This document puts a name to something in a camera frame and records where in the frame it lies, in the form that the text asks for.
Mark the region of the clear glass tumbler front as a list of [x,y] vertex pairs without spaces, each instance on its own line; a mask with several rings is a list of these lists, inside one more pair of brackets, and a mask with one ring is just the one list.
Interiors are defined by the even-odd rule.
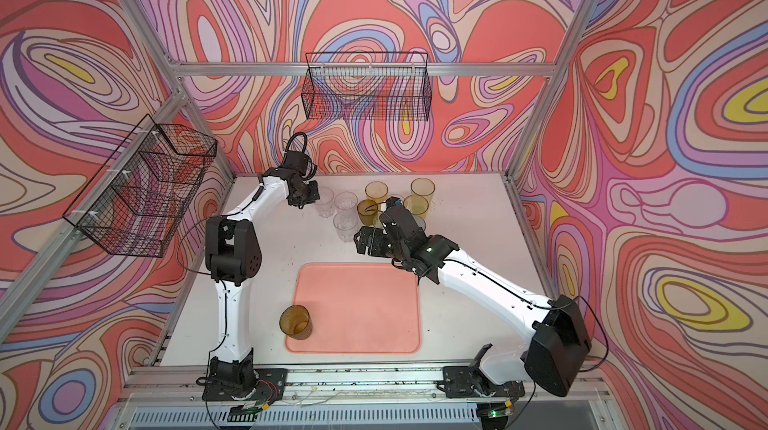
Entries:
[[358,232],[361,222],[354,210],[338,212],[333,218],[333,225],[338,238],[344,243],[351,243]]

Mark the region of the clear faceted glass tumbler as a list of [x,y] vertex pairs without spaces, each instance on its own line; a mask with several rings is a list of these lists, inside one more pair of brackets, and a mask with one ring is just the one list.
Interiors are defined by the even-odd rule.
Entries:
[[322,187],[318,190],[318,194],[319,198],[313,204],[316,213],[323,219],[333,217],[336,212],[334,192],[329,188]]

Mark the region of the pink plastic tray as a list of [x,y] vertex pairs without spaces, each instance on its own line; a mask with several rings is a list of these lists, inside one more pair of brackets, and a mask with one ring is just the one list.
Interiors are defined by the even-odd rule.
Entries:
[[421,346],[417,279],[389,264],[307,264],[293,303],[308,310],[312,333],[286,337],[292,353],[412,354]]

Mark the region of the dark olive dotted glass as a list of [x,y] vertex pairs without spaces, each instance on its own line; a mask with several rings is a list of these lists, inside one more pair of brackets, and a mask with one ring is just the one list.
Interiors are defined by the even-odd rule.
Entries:
[[306,340],[313,330],[308,309],[302,305],[286,308],[279,318],[279,328],[288,338]]

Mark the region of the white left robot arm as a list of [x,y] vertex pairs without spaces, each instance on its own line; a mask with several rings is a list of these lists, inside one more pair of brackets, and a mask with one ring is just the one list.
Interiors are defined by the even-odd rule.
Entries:
[[230,212],[210,218],[205,229],[205,266],[218,301],[218,343],[211,351],[207,380],[240,392],[256,385],[250,342],[250,286],[263,255],[256,226],[280,204],[302,209],[319,200],[316,166],[303,151],[288,150],[282,162]]

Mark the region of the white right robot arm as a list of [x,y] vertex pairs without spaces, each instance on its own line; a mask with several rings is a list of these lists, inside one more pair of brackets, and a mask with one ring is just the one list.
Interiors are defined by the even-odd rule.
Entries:
[[354,235],[359,254],[386,258],[399,270],[470,298],[516,333],[517,345],[481,347],[466,368],[470,394],[492,396],[528,377],[551,395],[568,395],[591,351],[574,299],[535,294],[488,269],[452,240],[427,235],[396,198],[387,200],[380,222]]

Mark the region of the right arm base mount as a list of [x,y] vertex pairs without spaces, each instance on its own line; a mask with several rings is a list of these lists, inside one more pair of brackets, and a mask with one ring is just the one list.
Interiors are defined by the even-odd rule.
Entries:
[[516,401],[523,397],[526,391],[521,381],[495,384],[480,371],[481,360],[491,348],[491,344],[484,345],[468,365],[444,366],[436,388],[449,399],[505,397]]

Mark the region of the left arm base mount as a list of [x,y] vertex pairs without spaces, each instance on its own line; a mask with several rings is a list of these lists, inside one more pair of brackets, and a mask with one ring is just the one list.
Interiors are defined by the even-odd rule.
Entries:
[[205,402],[273,403],[283,398],[287,376],[285,368],[254,369],[248,362],[215,361],[196,384],[203,388]]

